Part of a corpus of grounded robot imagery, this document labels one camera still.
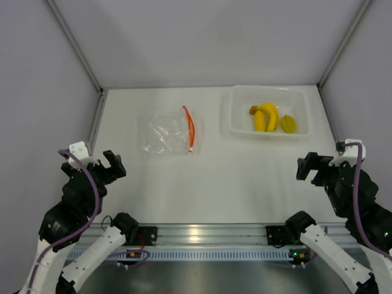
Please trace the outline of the clear zip bag orange seal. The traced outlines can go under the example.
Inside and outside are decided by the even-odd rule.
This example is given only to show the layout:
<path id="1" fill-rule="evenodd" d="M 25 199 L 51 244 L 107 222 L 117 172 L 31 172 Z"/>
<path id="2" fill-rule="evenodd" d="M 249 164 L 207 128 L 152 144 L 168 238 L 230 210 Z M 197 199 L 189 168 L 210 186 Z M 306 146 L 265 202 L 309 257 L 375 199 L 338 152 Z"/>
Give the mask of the clear zip bag orange seal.
<path id="1" fill-rule="evenodd" d="M 195 143 L 194 120 L 185 105 L 163 113 L 147 113 L 141 117 L 140 139 L 143 151 L 148 154 L 191 153 Z"/>

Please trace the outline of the yellow fake banana bunch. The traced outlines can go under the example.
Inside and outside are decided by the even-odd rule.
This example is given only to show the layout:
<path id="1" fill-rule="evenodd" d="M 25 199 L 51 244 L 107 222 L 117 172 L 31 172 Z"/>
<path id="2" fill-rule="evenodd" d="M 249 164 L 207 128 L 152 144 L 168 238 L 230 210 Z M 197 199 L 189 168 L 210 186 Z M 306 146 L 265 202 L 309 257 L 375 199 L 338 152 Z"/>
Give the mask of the yellow fake banana bunch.
<path id="1" fill-rule="evenodd" d="M 270 102 L 251 106 L 249 114 L 254 117 L 254 130 L 257 132 L 275 132 L 278 128 L 279 112 Z"/>

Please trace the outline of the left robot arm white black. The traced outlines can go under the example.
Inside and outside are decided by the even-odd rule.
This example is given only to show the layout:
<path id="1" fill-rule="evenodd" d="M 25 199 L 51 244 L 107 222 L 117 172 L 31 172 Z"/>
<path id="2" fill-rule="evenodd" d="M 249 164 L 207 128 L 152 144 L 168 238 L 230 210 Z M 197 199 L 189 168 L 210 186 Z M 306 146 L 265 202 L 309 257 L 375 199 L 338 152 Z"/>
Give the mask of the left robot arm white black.
<path id="1" fill-rule="evenodd" d="M 128 213 L 118 213 L 73 265 L 65 265 L 80 236 L 102 210 L 106 186 L 126 176 L 121 156 L 104 151 L 105 167 L 89 151 L 60 150 L 68 176 L 61 201 L 49 209 L 39 229 L 37 252 L 20 293 L 77 293 L 95 269 L 117 248 L 138 239 L 138 222 Z"/>

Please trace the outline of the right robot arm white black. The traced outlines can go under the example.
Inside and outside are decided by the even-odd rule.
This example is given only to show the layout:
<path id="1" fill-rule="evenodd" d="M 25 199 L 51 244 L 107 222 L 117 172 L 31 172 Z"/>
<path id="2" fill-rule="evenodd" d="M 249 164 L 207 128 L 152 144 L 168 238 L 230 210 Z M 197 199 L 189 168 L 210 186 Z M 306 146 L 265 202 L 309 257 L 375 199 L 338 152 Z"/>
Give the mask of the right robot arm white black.
<path id="1" fill-rule="evenodd" d="M 327 234 L 305 211 L 285 221 L 292 243 L 309 247 L 341 279 L 350 293 L 391 293 L 391 211 L 375 200 L 379 191 L 357 162 L 308 153 L 298 159 L 296 178 L 324 189 L 335 215 L 345 220 L 344 237 Z"/>

